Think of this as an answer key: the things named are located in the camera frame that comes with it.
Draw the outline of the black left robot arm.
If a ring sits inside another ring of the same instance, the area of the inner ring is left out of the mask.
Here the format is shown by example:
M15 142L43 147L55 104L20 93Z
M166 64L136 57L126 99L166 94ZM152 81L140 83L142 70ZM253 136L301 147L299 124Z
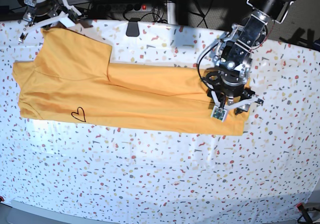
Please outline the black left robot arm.
M247 0L252 8L243 24L234 23L228 32L205 54L212 57L212 67L200 80L213 101L211 117L225 121L230 111L235 115L248 112L251 104L264 101L246 85L252 67L252 52L268 38L268 23L284 22L296 0Z

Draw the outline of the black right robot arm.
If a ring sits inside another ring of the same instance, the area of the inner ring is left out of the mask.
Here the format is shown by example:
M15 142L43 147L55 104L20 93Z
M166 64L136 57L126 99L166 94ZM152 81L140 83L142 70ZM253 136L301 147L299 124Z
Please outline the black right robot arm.
M39 28L61 23L73 27L82 16L80 10L70 5L67 0L24 0L26 11L23 20L27 22L19 37L23 42L27 35Z

